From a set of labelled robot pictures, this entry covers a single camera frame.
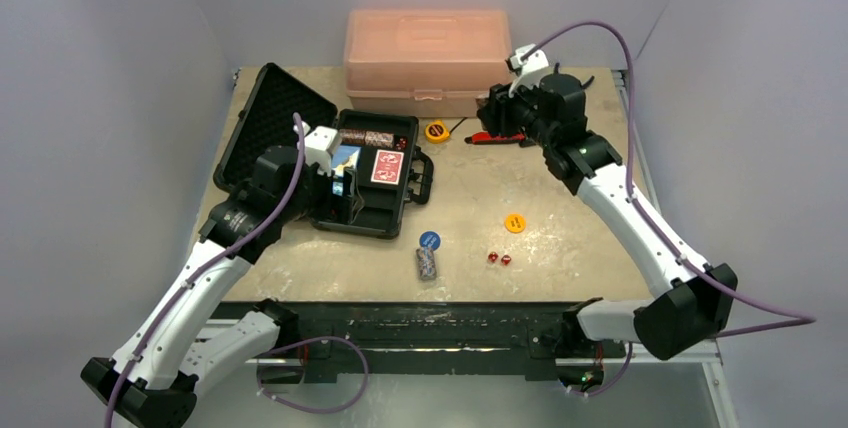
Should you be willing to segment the blue tan chip stack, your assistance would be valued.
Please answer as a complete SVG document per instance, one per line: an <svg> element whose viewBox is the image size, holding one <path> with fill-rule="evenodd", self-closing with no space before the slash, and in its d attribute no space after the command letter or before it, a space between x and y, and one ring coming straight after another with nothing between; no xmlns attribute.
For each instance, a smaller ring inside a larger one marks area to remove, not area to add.
<svg viewBox="0 0 848 428"><path fill-rule="evenodd" d="M422 246L415 251L418 278L421 281L431 281L437 278L435 252L428 246Z"/></svg>

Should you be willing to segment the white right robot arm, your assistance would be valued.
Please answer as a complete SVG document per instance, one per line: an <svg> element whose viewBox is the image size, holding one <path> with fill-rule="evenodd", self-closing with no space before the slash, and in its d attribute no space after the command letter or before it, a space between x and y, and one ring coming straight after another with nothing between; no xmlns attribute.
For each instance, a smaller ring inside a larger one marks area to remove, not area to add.
<svg viewBox="0 0 848 428"><path fill-rule="evenodd" d="M585 107L579 81L553 73L532 88L492 86L477 116L489 134L521 134L541 148L548 171L605 223L653 297L581 303L561 329L564 347L584 355L600 341L627 341L669 360L726 327L738 277L725 263L709 263L651 205L640 204L621 155L589 129Z"/></svg>

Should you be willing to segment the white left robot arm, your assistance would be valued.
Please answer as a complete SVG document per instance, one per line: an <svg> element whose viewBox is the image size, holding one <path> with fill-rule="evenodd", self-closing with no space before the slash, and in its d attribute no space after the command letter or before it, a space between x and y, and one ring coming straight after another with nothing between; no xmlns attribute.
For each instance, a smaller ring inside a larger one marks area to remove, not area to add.
<svg viewBox="0 0 848 428"><path fill-rule="evenodd" d="M212 338L196 337L284 225L324 214L352 218L357 164L336 158L333 147L272 147L210 211L153 312L111 356L93 357L82 369L83 382L105 406L104 426L123 419L134 427L182 427L205 393L248 359L300 354L311 345L298 315L270 299Z"/></svg>

